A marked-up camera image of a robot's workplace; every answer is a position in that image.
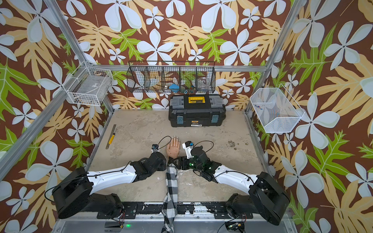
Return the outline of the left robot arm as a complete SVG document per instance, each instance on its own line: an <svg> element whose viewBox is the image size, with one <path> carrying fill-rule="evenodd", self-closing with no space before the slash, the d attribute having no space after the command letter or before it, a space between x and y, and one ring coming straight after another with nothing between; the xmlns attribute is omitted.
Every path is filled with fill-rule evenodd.
<svg viewBox="0 0 373 233"><path fill-rule="evenodd" d="M85 171L78 168L51 191L60 219L80 212L97 212L98 219L119 218L125 207L117 194L98 194L103 189L124 183L145 180L157 171L166 169L165 156L156 151L150 157L104 171Z"/></svg>

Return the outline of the plaid sleeved mannequin forearm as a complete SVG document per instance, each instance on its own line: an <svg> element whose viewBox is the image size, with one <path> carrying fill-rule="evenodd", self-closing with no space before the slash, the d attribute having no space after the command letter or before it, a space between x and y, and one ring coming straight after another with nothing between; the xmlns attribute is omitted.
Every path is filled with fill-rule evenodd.
<svg viewBox="0 0 373 233"><path fill-rule="evenodd" d="M167 194L162 205L164 225L161 232L174 233L174 219L177 215L178 204L177 168L174 164L168 165L166 168L166 185Z"/></svg>

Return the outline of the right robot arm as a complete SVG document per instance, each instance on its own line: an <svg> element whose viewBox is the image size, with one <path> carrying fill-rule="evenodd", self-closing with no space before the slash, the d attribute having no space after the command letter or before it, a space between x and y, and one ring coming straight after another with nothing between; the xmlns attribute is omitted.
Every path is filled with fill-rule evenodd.
<svg viewBox="0 0 373 233"><path fill-rule="evenodd" d="M183 148L186 156L171 160L177 169L196 171L209 182L225 184L245 193L235 193L225 202L225 213L230 217L259 214L272 225L280 224L290 197L270 174L252 175L230 169L210 160L202 146L183 145Z"/></svg>

